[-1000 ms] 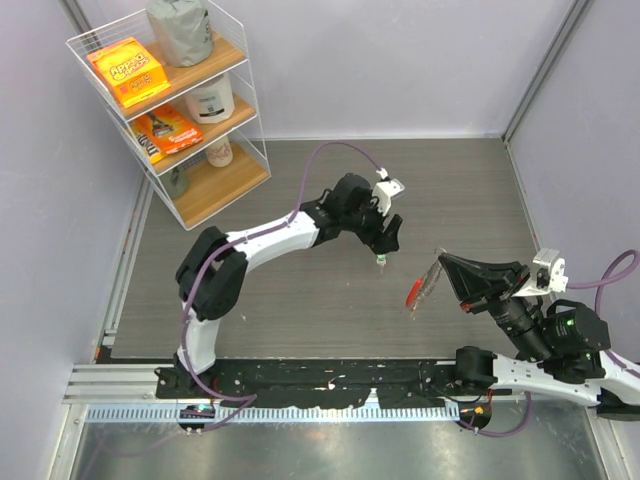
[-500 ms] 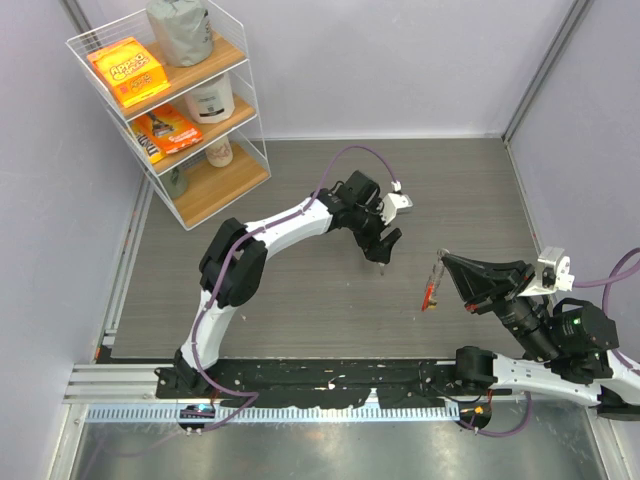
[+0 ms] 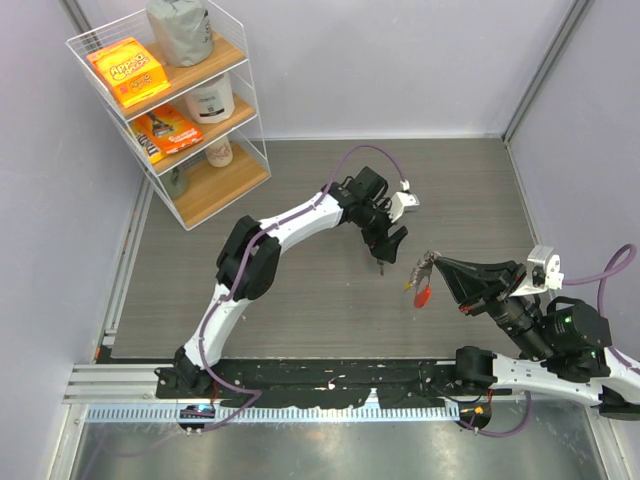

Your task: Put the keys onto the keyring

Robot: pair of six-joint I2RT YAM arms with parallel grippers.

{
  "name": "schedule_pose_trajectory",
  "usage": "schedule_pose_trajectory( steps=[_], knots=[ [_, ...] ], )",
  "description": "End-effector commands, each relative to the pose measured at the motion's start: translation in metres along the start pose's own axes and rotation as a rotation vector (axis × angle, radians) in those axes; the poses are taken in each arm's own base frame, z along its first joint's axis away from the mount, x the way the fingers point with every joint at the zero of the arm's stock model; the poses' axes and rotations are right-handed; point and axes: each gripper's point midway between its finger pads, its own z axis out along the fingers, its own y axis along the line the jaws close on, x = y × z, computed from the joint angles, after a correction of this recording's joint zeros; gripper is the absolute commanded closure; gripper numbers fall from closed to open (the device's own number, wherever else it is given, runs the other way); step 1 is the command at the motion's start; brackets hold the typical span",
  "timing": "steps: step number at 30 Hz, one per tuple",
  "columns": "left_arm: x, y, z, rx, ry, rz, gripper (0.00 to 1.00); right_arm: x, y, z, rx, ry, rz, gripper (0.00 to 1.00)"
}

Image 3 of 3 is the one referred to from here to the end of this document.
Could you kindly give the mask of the keyring bunch with red tag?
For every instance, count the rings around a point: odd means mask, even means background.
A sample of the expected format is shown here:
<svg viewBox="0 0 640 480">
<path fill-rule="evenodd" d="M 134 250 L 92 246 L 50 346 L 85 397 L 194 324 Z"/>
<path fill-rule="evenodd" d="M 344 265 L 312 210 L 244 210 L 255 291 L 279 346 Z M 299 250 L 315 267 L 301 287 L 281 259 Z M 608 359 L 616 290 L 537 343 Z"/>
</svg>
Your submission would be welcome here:
<svg viewBox="0 0 640 480">
<path fill-rule="evenodd" d="M 421 309 L 426 306 L 431 297 L 431 276 L 435 262 L 441 257 L 437 251 L 427 251 L 412 269 L 403 292 L 413 292 L 413 306 Z"/>
</svg>

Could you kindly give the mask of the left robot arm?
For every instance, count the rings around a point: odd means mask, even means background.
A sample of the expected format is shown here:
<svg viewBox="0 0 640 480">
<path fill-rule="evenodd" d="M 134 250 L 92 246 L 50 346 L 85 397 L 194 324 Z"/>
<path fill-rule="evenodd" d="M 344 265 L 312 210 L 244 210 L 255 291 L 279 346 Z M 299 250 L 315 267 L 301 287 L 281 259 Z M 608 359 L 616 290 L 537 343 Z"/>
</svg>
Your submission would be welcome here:
<svg viewBox="0 0 640 480">
<path fill-rule="evenodd" d="M 387 196 L 388 182 L 364 167 L 342 183 L 330 182 L 308 201 L 271 218 L 240 218 L 222 248 L 216 265 L 211 301 L 193 336 L 174 356 L 179 386 L 194 398 L 213 388 L 211 367 L 249 304 L 271 288 L 283 254 L 322 231 L 351 223 L 361 231 L 369 253 L 380 265 L 396 262 L 408 235 L 396 224 L 419 201 L 403 180 Z"/>
</svg>

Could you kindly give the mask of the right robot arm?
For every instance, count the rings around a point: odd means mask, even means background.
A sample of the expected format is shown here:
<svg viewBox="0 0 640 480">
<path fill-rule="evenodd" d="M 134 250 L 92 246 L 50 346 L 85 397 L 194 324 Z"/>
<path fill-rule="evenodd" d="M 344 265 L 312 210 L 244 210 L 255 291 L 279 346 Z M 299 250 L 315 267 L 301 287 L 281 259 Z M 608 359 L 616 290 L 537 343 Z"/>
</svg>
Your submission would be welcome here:
<svg viewBox="0 0 640 480">
<path fill-rule="evenodd" d="M 434 265 L 460 312 L 489 315 L 520 352 L 514 359 L 478 347 L 457 349 L 452 380 L 459 391 L 528 390 L 573 400 L 606 418 L 638 420 L 639 363 L 614 350 L 608 320 L 579 299 L 557 296 L 545 310 L 533 302 L 563 285 L 552 248 L 535 247 L 524 264 L 437 255 Z"/>
</svg>

